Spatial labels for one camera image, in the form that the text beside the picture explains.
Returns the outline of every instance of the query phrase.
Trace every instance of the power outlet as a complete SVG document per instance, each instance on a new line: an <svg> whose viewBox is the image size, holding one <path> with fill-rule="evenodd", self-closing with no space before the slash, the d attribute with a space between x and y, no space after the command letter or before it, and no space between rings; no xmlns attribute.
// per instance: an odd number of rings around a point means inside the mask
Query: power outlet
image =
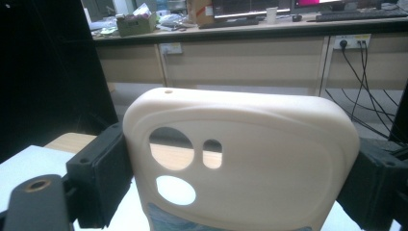
<svg viewBox="0 0 408 231"><path fill-rule="evenodd" d="M360 47L366 48L366 47L369 47L370 38L371 38L371 34L352 35L352 36L336 36L336 39L334 41L334 49L342 49L342 47L340 46L340 42L342 40L347 41L347 46L345 47L345 49L360 49Z"/></svg>
<svg viewBox="0 0 408 231"><path fill-rule="evenodd" d="M173 42L173 43L161 43L160 50L162 54L183 54L183 49L181 47L180 42Z"/></svg>

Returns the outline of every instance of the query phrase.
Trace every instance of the keyboard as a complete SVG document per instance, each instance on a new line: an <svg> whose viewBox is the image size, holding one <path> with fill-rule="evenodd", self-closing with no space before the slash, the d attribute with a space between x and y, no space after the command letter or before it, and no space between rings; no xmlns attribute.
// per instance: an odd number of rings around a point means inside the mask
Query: keyboard
<svg viewBox="0 0 408 231"><path fill-rule="evenodd" d="M395 11L375 11L364 13L330 13L316 16L316 22L366 20L378 18L406 17L408 13L401 10Z"/></svg>
<svg viewBox="0 0 408 231"><path fill-rule="evenodd" d="M258 25L258 19L247 19L247 20L235 20L235 21L225 21L225 22L215 22L201 25L199 29L214 29L223 27L237 27L237 26L251 26Z"/></svg>

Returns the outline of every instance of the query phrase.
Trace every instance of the cardboard box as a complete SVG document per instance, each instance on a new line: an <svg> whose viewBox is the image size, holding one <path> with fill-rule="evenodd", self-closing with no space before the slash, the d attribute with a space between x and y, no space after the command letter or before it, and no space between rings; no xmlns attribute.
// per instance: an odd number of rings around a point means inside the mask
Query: cardboard box
<svg viewBox="0 0 408 231"><path fill-rule="evenodd" d="M116 24L121 37L148 34L156 28L156 13L152 13L148 18L118 18Z"/></svg>
<svg viewBox="0 0 408 231"><path fill-rule="evenodd" d="M214 22L213 2L211 0L187 0L189 20L201 26Z"/></svg>

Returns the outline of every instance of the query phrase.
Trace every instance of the computer monitor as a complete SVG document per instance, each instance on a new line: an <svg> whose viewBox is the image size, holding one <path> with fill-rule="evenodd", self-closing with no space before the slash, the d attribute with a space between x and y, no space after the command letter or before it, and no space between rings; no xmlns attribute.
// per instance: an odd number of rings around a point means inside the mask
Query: computer monitor
<svg viewBox="0 0 408 231"><path fill-rule="evenodd" d="M343 11L347 3L355 0L293 0L292 13Z"/></svg>
<svg viewBox="0 0 408 231"><path fill-rule="evenodd" d="M265 16L267 8L274 7L278 13L289 13L291 0L213 0L215 20Z"/></svg>

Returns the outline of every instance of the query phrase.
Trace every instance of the plug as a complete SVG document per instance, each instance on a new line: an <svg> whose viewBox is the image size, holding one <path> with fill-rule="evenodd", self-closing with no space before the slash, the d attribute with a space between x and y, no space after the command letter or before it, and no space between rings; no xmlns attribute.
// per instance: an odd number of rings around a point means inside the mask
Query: plug
<svg viewBox="0 0 408 231"><path fill-rule="evenodd" d="M341 40L340 46L342 47L342 50L345 51L345 47L347 46L347 40Z"/></svg>

